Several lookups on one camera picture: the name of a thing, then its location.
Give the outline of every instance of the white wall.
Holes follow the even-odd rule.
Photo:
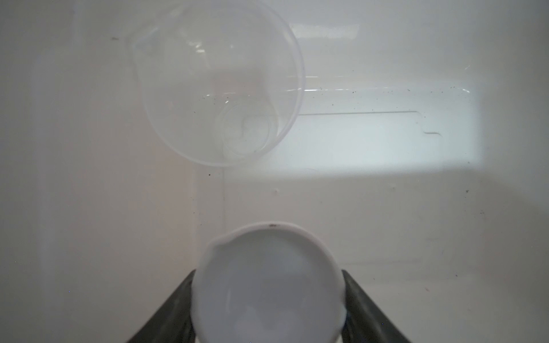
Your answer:
[[[124,43],[71,43],[73,11],[0,9],[4,342],[125,341],[195,265],[193,165],[147,121]]]

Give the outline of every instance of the plastic container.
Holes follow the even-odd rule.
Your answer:
[[[262,3],[180,5],[136,33],[131,50],[151,124],[200,164],[258,158],[299,112],[305,71],[297,40]]]
[[[335,343],[346,314],[341,269],[295,224],[254,223],[217,237],[193,278],[202,343]]]

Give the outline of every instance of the white plastic panel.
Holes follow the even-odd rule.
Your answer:
[[[546,1],[266,1],[301,45],[302,116],[227,170],[143,111],[127,39],[170,3],[0,4],[2,341],[124,341],[208,240],[270,219],[413,341],[546,341]]]

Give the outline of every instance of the transparent plastic cup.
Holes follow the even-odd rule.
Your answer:
[[[301,106],[305,70],[290,27],[254,0],[197,0],[131,39],[143,103],[160,137],[200,164],[271,150]]]

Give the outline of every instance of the white cup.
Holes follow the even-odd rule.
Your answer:
[[[345,282],[306,230],[255,223],[206,248],[191,316],[202,343],[333,343],[345,322]]]

